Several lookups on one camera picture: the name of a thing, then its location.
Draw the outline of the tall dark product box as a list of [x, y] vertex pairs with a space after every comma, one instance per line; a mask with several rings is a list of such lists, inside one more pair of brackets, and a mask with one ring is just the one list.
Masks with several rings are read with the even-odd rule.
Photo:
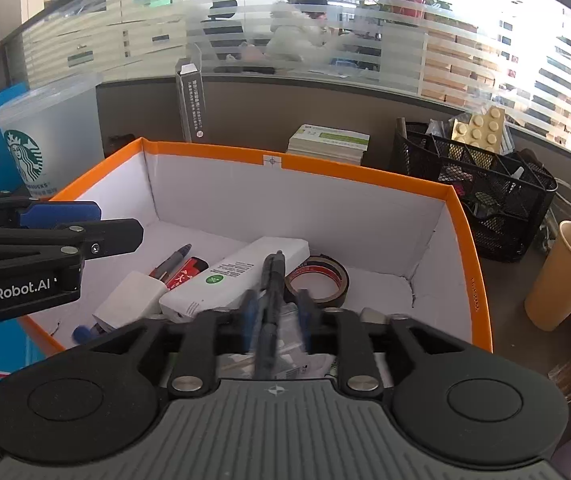
[[186, 56], [174, 68], [183, 140], [202, 143], [206, 133], [206, 102], [202, 78], [202, 51], [197, 44], [186, 47]]

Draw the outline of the brown paper cup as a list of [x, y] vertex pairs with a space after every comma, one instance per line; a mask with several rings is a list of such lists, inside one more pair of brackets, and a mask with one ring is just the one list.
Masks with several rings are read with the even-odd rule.
[[571, 221], [559, 234], [524, 301], [525, 312], [540, 330], [555, 330], [571, 314]]

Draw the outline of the yellow building brick plate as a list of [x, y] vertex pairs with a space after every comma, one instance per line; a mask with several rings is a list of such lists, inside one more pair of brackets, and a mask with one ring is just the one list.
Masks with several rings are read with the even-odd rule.
[[457, 118], [453, 122], [451, 139], [499, 154], [504, 126], [505, 112], [502, 108], [491, 106], [485, 112], [472, 114], [469, 119]]

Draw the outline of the orange cardboard box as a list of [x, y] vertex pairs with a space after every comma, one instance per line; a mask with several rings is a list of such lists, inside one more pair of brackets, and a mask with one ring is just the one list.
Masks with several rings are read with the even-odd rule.
[[60, 193], [91, 200], [107, 219], [133, 218], [141, 246], [84, 266], [80, 298], [20, 320], [44, 354], [72, 347], [72, 331], [131, 272], [148, 273], [183, 245], [217, 263], [268, 237], [304, 244], [345, 266], [346, 307], [404, 313], [479, 348], [491, 317], [467, 218], [445, 184], [250, 148], [138, 140]]

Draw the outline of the black tape roll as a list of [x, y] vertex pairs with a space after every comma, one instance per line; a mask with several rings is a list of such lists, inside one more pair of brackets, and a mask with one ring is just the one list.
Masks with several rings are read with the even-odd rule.
[[338, 261], [326, 255], [310, 256], [287, 275], [284, 299], [295, 302], [297, 294], [306, 290], [318, 308], [341, 308], [350, 284], [346, 269]]

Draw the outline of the blue black marker pen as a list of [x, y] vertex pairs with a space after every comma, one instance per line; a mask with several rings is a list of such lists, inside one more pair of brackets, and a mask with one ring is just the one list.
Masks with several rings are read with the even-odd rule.
[[72, 341], [74, 341], [75, 344], [86, 344], [87, 342], [95, 340], [111, 331], [112, 329], [110, 327], [104, 328], [99, 323], [94, 323], [91, 326], [78, 325], [72, 331]]

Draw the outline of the black mesh desk organizer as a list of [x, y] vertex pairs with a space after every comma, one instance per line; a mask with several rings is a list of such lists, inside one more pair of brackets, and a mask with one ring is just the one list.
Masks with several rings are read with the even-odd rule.
[[522, 259], [558, 189], [553, 175], [522, 152], [493, 154], [428, 134], [421, 122], [395, 132], [389, 170], [452, 186], [477, 253], [500, 262]]

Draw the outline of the black gel pen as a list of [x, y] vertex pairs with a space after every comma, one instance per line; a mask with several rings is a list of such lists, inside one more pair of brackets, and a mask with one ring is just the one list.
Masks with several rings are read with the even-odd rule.
[[279, 339], [279, 322], [283, 304], [285, 257], [281, 250], [264, 260], [260, 290], [262, 310], [255, 347], [253, 379], [270, 380], [276, 364], [276, 347]]

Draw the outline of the white rectangular power bank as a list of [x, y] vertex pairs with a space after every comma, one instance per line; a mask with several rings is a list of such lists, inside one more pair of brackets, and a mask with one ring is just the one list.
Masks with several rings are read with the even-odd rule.
[[160, 297], [160, 310], [171, 321], [181, 322], [205, 310], [235, 309], [247, 289], [258, 289], [264, 259], [278, 250], [285, 257], [285, 274], [310, 256], [307, 240], [258, 238]]

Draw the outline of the white charger cube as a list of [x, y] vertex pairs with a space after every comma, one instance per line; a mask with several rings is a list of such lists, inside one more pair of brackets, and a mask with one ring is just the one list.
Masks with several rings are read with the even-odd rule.
[[160, 313], [158, 300], [168, 292], [157, 278], [130, 272], [93, 313], [95, 322], [106, 330], [118, 330], [130, 323]]

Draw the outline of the white patterned lighter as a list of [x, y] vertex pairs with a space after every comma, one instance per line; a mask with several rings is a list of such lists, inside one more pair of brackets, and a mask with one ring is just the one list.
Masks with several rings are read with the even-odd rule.
[[[330, 373], [335, 358], [331, 354], [305, 352], [295, 304], [281, 310], [276, 363], [271, 378], [276, 380], [323, 378]], [[254, 353], [224, 354], [218, 358], [221, 378], [250, 379], [254, 374]]]

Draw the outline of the Starbucks translucent plastic cup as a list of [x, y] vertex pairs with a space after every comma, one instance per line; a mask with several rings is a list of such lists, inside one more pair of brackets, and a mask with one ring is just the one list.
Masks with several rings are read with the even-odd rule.
[[104, 159], [96, 73], [68, 76], [0, 106], [0, 130], [31, 196], [49, 198]]

